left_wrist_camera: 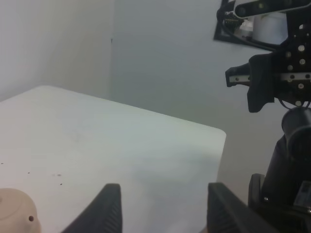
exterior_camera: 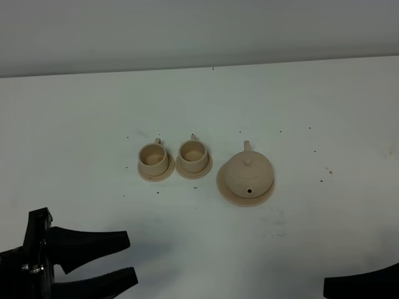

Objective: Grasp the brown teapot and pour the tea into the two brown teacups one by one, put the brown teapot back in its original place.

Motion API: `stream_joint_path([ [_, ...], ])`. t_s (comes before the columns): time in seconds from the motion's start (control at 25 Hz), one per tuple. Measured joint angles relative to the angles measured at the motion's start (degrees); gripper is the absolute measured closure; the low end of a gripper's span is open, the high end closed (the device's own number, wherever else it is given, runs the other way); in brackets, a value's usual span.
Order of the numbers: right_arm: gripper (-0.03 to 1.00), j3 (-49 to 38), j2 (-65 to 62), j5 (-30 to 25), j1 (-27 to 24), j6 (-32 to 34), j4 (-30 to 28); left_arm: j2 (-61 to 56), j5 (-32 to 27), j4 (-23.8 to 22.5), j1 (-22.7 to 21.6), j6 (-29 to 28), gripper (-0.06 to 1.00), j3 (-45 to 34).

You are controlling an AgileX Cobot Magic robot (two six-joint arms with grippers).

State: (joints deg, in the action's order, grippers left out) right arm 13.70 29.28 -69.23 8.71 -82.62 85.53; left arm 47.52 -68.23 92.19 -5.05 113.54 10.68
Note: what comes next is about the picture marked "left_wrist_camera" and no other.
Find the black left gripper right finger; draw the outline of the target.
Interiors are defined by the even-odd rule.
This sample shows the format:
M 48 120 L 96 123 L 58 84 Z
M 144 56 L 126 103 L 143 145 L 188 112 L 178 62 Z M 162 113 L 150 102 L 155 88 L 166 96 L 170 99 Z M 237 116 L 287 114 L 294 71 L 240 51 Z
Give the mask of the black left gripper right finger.
M 277 232 L 223 183 L 208 184 L 207 231 L 209 233 Z

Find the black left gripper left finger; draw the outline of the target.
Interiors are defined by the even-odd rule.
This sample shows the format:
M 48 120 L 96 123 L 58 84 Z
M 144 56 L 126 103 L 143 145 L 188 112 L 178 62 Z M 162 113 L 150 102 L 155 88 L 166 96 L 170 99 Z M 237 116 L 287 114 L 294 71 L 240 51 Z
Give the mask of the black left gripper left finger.
M 120 233 L 121 186 L 109 183 L 96 198 L 68 225 L 65 233 Z

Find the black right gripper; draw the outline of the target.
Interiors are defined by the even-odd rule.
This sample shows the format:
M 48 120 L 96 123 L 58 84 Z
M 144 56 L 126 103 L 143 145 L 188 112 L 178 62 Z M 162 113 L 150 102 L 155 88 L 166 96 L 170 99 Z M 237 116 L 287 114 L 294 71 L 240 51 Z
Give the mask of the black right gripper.
M 259 112 L 278 99 L 295 106 L 311 105 L 311 27 L 302 24 L 270 54 L 251 57 L 248 63 L 225 72 L 227 87 L 248 87 L 248 110 Z

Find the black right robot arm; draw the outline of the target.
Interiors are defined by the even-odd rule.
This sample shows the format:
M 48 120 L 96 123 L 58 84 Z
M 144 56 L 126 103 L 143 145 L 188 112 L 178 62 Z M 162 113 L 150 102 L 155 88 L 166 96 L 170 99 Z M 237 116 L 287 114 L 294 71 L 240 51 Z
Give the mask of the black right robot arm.
M 225 73 L 226 84 L 248 86 L 251 113 L 278 100 L 287 109 L 267 173 L 249 184 L 248 205 L 282 233 L 311 230 L 311 27 L 299 23 L 277 50 L 255 55 Z

